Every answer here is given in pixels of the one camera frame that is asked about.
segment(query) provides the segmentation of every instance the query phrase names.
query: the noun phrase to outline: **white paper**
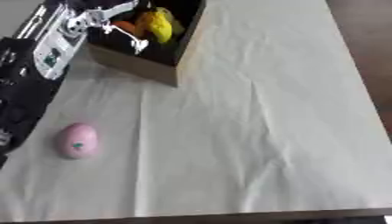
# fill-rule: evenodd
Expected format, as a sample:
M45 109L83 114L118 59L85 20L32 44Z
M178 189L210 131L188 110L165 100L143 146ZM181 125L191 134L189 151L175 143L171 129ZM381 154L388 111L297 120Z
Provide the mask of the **white paper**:
M0 221L392 206L392 149L324 1L209 0L200 27L179 88L80 52L0 171ZM53 136L77 122L101 153L65 160Z

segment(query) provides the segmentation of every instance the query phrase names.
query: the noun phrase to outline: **brown box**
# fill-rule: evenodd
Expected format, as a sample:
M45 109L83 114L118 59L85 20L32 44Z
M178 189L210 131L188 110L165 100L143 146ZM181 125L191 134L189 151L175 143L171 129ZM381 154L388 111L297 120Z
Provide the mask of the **brown box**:
M100 30L92 30L88 36L89 49L92 57L104 66L177 87L181 68L186 65L186 58L192 51L188 49L192 48L189 45L195 44L195 41L190 42L206 7L206 0L155 0L154 4L167 8L185 27L185 33L177 43L160 45L152 41L143 52L135 55L129 39L120 32L106 35Z

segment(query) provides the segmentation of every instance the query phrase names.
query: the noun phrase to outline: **wooden floor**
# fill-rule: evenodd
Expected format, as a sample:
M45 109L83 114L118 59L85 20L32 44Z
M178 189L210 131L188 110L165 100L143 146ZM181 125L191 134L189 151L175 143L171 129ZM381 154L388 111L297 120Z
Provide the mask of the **wooden floor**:
M381 119L392 134L392 1L327 2Z
M392 0L327 0L381 118L392 133ZM380 214L390 214L385 210ZM263 214L91 220L73 224L261 223Z

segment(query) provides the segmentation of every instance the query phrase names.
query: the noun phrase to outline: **table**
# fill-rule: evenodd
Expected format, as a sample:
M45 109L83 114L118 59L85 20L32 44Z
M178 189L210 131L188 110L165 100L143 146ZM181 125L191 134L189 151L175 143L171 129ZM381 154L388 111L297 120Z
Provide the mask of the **table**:
M0 219L390 207L389 141L324 1L211 0L201 25L179 89L82 52L2 171ZM53 152L75 120L100 156Z

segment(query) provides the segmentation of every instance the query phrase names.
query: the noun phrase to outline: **toy fruit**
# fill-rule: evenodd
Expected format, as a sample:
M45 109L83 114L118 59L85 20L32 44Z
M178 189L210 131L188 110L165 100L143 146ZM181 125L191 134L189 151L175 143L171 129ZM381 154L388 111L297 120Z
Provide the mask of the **toy fruit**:
M133 35L136 35L136 27L127 21L115 21L112 23L113 25L117 26L118 28L121 28L123 30L125 30L128 33L131 33Z
M157 11L164 14L164 17L171 24L173 34L181 35L186 30L186 28L184 28L184 26L173 16L171 11L164 7L157 7Z
M96 154L98 136L95 129L85 123L75 123L61 131L60 152L69 158L89 158Z
M135 23L135 35L143 36L144 31L152 32L157 42L164 44L172 38L172 25L167 21L165 14L159 11L143 13Z

